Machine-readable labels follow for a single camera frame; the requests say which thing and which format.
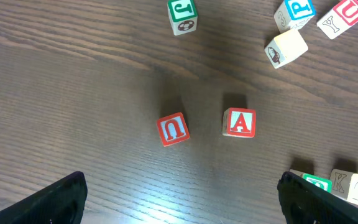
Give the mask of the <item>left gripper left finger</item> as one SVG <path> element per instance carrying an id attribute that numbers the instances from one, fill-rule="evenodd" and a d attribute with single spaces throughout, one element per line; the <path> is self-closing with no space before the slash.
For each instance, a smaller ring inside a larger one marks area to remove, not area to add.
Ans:
<path id="1" fill-rule="evenodd" d="M 80 224 L 88 194 L 80 171 L 0 211 L 0 224 Z"/>

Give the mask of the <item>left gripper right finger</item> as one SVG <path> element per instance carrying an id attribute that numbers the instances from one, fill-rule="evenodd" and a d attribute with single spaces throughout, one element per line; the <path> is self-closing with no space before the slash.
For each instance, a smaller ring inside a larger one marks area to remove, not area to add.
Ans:
<path id="1" fill-rule="evenodd" d="M 278 198 L 289 224 L 358 224 L 358 208 L 286 171 L 277 185 Z"/>

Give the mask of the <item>green R block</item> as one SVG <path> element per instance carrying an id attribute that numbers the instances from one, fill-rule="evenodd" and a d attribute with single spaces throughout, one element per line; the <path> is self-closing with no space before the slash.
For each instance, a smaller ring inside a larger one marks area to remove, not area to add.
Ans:
<path id="1" fill-rule="evenodd" d="M 332 190 L 332 181 L 329 179 L 324 179 L 315 175 L 307 174 L 297 170 L 290 169 L 290 172 L 299 175 L 302 179 L 305 179 L 307 182 L 327 191 L 331 192 Z"/>

